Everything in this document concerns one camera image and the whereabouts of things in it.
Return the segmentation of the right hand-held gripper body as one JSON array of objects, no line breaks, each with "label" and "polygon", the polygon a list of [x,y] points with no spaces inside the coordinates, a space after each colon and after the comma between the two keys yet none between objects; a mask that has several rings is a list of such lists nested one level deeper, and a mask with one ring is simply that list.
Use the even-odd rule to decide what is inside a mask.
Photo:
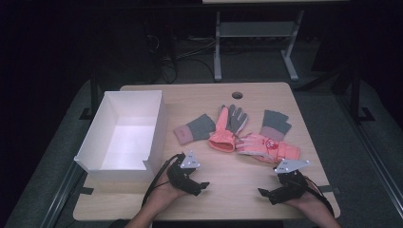
[{"label": "right hand-held gripper body", "polygon": [[275,196],[280,198],[280,203],[287,200],[300,198],[305,192],[307,182],[299,169],[310,164],[307,160],[283,159],[275,168],[281,187],[275,190]]}]

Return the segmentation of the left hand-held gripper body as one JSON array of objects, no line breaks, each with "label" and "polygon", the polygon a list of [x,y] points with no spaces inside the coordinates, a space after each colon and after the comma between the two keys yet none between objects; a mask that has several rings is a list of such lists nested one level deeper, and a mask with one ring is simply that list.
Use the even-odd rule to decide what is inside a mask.
[{"label": "left hand-held gripper body", "polygon": [[187,193],[188,190],[198,189],[198,183],[190,179],[190,175],[201,166],[195,153],[181,153],[166,171],[170,183],[177,189]]}]

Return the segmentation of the pink glove with red print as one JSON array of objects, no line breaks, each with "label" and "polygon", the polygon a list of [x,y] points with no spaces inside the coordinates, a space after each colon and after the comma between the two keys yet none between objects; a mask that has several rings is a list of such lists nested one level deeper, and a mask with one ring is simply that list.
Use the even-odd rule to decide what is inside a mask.
[{"label": "pink glove with red print", "polygon": [[238,138],[235,143],[238,154],[252,156],[260,162],[279,163],[282,160],[297,160],[298,147],[250,133]]}]

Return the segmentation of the grey pink fingerless glove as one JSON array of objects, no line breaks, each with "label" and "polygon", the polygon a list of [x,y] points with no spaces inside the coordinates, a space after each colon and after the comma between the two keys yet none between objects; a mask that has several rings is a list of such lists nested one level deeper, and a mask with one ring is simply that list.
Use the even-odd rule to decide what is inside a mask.
[{"label": "grey pink fingerless glove", "polygon": [[260,134],[281,142],[292,127],[287,121],[287,115],[273,110],[265,110]]},{"label": "grey pink fingerless glove", "polygon": [[206,114],[202,114],[192,122],[175,128],[174,133],[179,144],[185,145],[195,141],[207,140],[210,133],[215,130],[216,126],[212,119]]}]

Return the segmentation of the pink glove with grey palm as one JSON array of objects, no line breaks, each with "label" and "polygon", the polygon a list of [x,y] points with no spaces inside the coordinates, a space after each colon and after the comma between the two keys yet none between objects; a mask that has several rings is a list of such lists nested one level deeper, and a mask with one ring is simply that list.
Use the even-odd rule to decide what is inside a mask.
[{"label": "pink glove with grey palm", "polygon": [[208,144],[221,152],[235,151],[235,140],[248,121],[248,115],[234,104],[222,105],[216,122],[216,131],[208,139]]}]

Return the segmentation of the white box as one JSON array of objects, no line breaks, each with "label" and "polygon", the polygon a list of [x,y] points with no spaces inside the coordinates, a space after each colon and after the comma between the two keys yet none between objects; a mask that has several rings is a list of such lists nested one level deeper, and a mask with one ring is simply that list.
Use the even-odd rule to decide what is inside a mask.
[{"label": "white box", "polygon": [[160,90],[107,91],[74,160],[96,181],[152,181],[167,123]]}]

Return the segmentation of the person's left hand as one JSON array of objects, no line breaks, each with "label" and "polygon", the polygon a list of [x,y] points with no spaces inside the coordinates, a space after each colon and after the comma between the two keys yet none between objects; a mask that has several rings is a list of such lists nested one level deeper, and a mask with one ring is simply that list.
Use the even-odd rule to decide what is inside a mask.
[{"label": "person's left hand", "polygon": [[175,200],[183,196],[186,196],[186,193],[174,187],[169,182],[167,175],[163,173],[157,180],[156,186],[151,191],[144,207],[161,213]]}]

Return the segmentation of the person's right hand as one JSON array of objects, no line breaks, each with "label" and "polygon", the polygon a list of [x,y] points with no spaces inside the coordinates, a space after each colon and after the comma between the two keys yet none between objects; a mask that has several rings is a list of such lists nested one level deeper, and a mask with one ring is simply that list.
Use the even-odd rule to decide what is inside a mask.
[{"label": "person's right hand", "polygon": [[325,204],[309,192],[305,192],[298,199],[287,200],[285,204],[298,209],[310,220],[319,219],[329,213]]}]

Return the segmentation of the grey metal stand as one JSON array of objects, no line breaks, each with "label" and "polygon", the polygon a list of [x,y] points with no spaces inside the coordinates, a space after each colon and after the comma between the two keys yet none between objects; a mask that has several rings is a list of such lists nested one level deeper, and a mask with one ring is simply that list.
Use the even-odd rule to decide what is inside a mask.
[{"label": "grey metal stand", "polygon": [[298,75],[291,59],[291,54],[297,39],[304,11],[300,10],[294,21],[280,22],[222,22],[221,13],[216,13],[215,51],[214,51],[214,80],[222,80],[221,73],[221,40],[223,38],[288,38],[287,48],[280,51],[292,81],[298,80]]}]

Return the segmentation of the metal floor rail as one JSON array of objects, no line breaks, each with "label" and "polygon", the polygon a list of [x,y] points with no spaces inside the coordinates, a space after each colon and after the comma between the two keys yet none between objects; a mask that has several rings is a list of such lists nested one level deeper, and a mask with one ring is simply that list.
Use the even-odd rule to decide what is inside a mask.
[{"label": "metal floor rail", "polygon": [[63,208],[68,201],[70,192],[75,188],[83,173],[83,169],[75,161],[70,164],[67,173],[64,176],[61,185],[58,188],[50,204],[50,207],[46,212],[40,228],[55,227],[57,220],[60,217]]},{"label": "metal floor rail", "polygon": [[362,124],[374,122],[375,118],[367,107],[360,107],[362,116],[357,117],[351,112],[351,106],[348,100],[343,96],[337,96],[336,100],[340,105],[343,113],[345,114],[348,122],[354,129],[356,135],[358,136],[362,146],[367,152],[370,161],[374,167],[375,173],[385,188],[395,210],[399,216],[403,219],[403,191],[396,184],[392,174],[389,172],[384,161],[382,161],[379,156],[378,150],[375,148],[374,144],[370,141],[370,137],[364,130]]}]

